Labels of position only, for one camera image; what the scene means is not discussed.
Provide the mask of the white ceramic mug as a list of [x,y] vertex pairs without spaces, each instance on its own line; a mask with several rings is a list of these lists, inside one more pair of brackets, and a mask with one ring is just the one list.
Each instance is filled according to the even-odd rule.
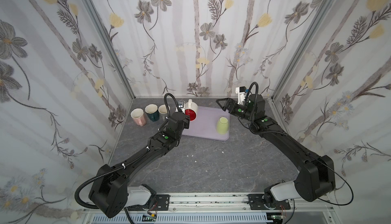
[[189,116],[190,121],[194,121],[197,118],[198,105],[192,99],[189,99],[184,105],[184,113]]

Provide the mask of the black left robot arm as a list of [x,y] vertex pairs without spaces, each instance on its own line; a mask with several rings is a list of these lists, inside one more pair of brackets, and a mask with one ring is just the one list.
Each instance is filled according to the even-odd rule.
[[102,166],[91,182],[89,200],[93,203],[92,208],[99,209],[108,218],[126,207],[151,208],[156,191],[146,184],[139,187],[129,184],[141,170],[177,147],[183,130],[189,125],[189,116],[175,112],[167,119],[165,128],[148,139],[145,148],[113,167]]

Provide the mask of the light green ceramic mug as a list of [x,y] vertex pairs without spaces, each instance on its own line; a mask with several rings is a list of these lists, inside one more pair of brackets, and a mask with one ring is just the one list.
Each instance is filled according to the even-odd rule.
[[216,125],[216,131],[219,134],[226,134],[229,131],[229,119],[226,117],[220,117],[217,125]]

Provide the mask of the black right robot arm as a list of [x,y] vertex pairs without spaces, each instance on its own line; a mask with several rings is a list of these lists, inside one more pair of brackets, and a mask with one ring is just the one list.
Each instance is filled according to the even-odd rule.
[[232,98],[217,99],[223,111],[247,121],[248,130],[276,146],[298,170],[297,178],[278,183],[264,190],[263,202],[273,207],[278,202],[302,198],[312,202],[336,187],[334,162],[307,149],[265,113],[265,100],[251,95],[242,105]]

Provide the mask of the grey ceramic mug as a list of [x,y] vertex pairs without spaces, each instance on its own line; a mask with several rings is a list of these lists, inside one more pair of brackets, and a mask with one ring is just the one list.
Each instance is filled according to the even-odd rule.
[[159,117],[162,121],[165,121],[169,116],[169,111],[164,104],[158,108],[158,112],[159,112]]

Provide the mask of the dark green ceramic mug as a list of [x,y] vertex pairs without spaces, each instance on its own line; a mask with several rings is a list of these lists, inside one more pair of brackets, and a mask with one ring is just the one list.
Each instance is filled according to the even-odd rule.
[[147,114],[147,117],[152,122],[156,122],[159,120],[160,114],[158,111],[158,106],[155,104],[149,104],[145,107],[145,113]]

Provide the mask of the pink ceramic mug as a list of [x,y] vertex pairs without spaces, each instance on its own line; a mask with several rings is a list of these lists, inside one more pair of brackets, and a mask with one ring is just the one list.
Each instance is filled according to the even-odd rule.
[[146,116],[143,109],[137,108],[131,111],[130,116],[137,126],[145,126],[147,124]]

